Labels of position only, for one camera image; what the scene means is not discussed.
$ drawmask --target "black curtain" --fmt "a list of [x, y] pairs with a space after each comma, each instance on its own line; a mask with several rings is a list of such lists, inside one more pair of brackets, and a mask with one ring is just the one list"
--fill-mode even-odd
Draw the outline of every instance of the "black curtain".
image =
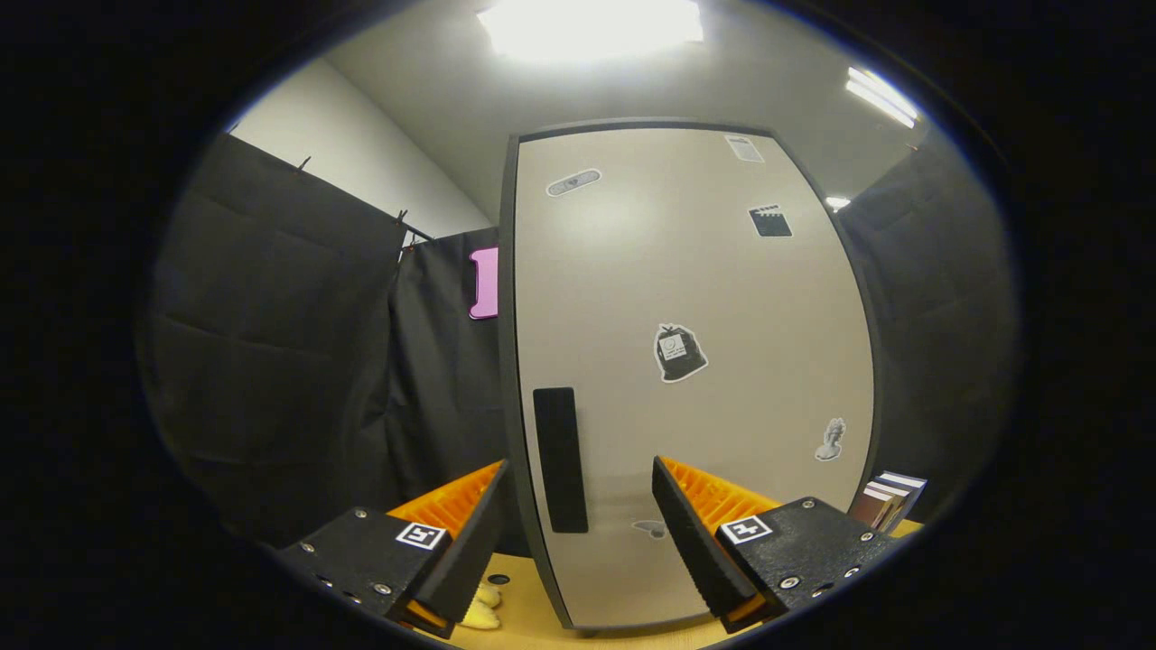
[[835, 216], [877, 334], [872, 475], [928, 479], [910, 515], [926, 522], [994, 449], [1013, 397], [1006, 222], [940, 133]]
[[399, 501], [380, 416], [406, 230], [231, 135], [169, 224], [138, 350], [160, 430], [235, 531], [284, 546]]
[[[390, 298], [390, 382], [371, 411], [385, 414], [402, 500], [506, 458], [497, 318], [474, 320], [477, 275], [469, 256], [497, 246], [497, 228], [406, 251]], [[511, 481], [501, 498], [497, 551], [528, 556]]]

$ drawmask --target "white wall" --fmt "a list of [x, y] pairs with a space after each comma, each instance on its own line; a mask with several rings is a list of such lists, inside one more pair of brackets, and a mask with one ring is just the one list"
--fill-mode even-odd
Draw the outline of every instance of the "white wall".
[[444, 237], [491, 223], [369, 97], [324, 59], [299, 69], [232, 134], [406, 223]]

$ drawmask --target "ceiling light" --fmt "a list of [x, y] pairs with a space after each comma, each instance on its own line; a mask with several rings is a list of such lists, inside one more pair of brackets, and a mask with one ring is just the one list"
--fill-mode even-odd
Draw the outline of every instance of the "ceiling light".
[[914, 128], [919, 113], [916, 112], [911, 102], [887, 82], [872, 73], [862, 73], [855, 68], [847, 68], [847, 90], [870, 102], [875, 108], [907, 128]]
[[499, 54], [534, 61], [639, 54], [703, 39], [690, 0], [505, 0], [477, 20]]

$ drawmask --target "clapperboard sticker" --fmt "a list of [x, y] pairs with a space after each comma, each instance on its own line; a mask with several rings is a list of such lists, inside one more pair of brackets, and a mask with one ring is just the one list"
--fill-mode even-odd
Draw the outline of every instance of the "clapperboard sticker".
[[743, 138], [742, 135], [724, 135], [726, 138], [726, 143], [731, 145], [731, 150], [734, 152], [735, 157], [743, 162], [761, 162], [765, 163], [763, 155], [758, 153], [755, 148], [755, 143], [750, 141], [750, 138]]
[[401, 544], [408, 544], [409, 546], [416, 546], [417, 548], [431, 551], [435, 546], [437, 546], [438, 540], [440, 540], [444, 534], [445, 529], [427, 526], [424, 524], [409, 524], [406, 526], [406, 530], [401, 531], [401, 534], [397, 537], [397, 540]]
[[762, 519], [753, 515], [743, 519], [722, 524], [722, 532], [735, 545], [740, 545], [771, 534], [771, 529]]
[[791, 227], [779, 204], [753, 207], [747, 210], [761, 237], [790, 237]]

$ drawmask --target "stack of books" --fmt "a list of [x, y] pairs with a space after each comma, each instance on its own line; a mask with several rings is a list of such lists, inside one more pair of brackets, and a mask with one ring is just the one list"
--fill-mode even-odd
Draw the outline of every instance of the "stack of books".
[[907, 517], [926, 485], [926, 479], [883, 472], [867, 481], [862, 492], [855, 495], [847, 515], [882, 533], [890, 533]]

